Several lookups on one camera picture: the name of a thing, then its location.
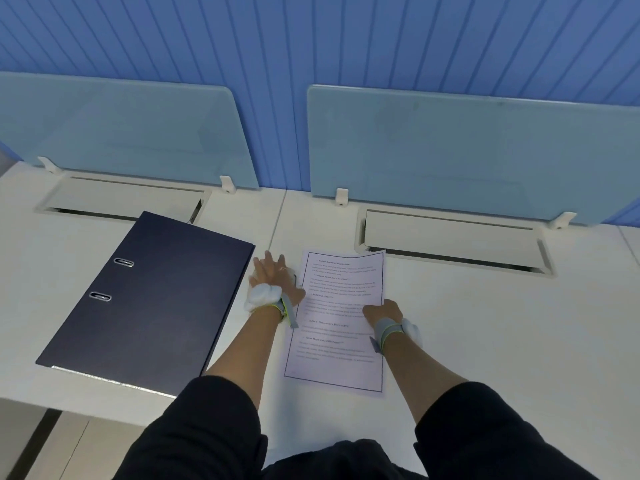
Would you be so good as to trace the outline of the printed white paper sheet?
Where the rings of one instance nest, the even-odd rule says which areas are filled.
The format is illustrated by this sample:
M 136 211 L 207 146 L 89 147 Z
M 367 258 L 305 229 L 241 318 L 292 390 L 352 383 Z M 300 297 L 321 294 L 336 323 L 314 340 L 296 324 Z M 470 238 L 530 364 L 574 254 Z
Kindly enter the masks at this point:
M 350 393 L 383 395 L 385 367 L 363 307 L 385 298 L 386 253 L 306 251 L 298 285 L 306 292 L 289 332 L 284 378 Z

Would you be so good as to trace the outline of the frosted glass desk partition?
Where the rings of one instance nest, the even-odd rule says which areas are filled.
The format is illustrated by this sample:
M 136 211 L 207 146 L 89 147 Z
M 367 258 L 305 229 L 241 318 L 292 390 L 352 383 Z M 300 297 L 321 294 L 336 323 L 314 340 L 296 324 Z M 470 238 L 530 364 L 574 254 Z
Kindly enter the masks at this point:
M 259 187 L 224 86 L 0 72 L 0 148 L 32 166 Z
M 314 196 L 578 225 L 640 198 L 640 107 L 312 85 L 307 124 Z

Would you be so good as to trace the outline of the white and grey wrist tracker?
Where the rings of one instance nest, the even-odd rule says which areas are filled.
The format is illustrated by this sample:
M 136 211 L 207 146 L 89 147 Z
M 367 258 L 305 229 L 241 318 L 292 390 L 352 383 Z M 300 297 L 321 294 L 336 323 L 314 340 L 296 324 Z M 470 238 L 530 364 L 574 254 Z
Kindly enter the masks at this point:
M 263 306 L 276 307 L 283 319 L 287 319 L 291 329 L 296 329 L 298 323 L 294 314 L 294 306 L 289 296 L 284 293 L 281 286 L 261 283 L 252 287 L 244 302 L 244 310 L 248 313 L 254 312 Z
M 402 318 L 400 322 L 384 317 L 373 327 L 374 335 L 370 337 L 373 350 L 380 355 L 384 355 L 385 343 L 391 334 L 401 333 L 407 335 L 418 347 L 423 348 L 423 343 L 419 328 L 407 318 Z

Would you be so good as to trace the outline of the person's left forearm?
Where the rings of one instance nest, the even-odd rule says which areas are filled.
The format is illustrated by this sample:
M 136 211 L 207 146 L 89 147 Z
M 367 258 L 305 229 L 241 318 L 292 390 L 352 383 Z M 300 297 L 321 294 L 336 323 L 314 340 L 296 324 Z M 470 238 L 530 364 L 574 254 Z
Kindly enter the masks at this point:
M 276 306 L 258 307 L 205 375 L 233 382 L 259 409 L 268 360 L 281 322 Z

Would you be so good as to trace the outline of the person's right forearm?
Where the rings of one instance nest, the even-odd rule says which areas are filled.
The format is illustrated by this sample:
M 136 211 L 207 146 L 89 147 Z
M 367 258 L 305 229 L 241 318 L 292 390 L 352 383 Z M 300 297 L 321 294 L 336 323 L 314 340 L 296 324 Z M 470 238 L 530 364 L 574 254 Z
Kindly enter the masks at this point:
M 393 332 L 385 339 L 383 354 L 415 423 L 447 391 L 467 379 L 422 350 L 409 336 Z

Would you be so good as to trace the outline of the person's right hand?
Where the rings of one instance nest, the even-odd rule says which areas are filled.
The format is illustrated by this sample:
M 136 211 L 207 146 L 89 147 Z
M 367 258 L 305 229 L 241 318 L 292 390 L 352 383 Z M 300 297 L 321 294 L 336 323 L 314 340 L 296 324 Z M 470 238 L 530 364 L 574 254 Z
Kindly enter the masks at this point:
M 385 318 L 382 320 L 390 319 L 399 324 L 402 323 L 403 313 L 395 301 L 385 299 L 382 305 L 385 306 Z

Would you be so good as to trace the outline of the dark blue lever arch binder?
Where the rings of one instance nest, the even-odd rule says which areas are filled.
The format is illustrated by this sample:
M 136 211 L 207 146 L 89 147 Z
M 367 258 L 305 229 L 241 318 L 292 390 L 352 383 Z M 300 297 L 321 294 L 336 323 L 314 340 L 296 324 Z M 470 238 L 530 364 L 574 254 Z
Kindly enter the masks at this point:
M 209 364 L 254 250 L 142 212 L 36 364 L 178 396 Z

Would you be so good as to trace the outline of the person's left hand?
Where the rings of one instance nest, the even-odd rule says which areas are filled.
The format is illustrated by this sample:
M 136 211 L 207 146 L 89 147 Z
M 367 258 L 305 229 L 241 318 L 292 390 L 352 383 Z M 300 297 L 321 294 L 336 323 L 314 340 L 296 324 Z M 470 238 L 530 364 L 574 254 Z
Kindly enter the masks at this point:
M 250 289 L 258 284 L 268 283 L 281 286 L 289 296 L 289 288 L 296 287 L 284 255 L 274 259 L 270 251 L 265 251 L 263 258 L 253 258 L 253 266 L 253 273 L 249 277 Z

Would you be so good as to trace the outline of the person's black top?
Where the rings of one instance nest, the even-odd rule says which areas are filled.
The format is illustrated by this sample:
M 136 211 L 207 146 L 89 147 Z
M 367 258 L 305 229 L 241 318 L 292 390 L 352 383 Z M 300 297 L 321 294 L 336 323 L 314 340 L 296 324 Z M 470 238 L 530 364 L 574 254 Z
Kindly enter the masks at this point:
M 478 382 L 446 392 L 415 435 L 425 476 L 368 439 L 265 467 L 268 437 L 249 396 L 227 379 L 203 377 L 142 432 L 113 480 L 598 480 Z

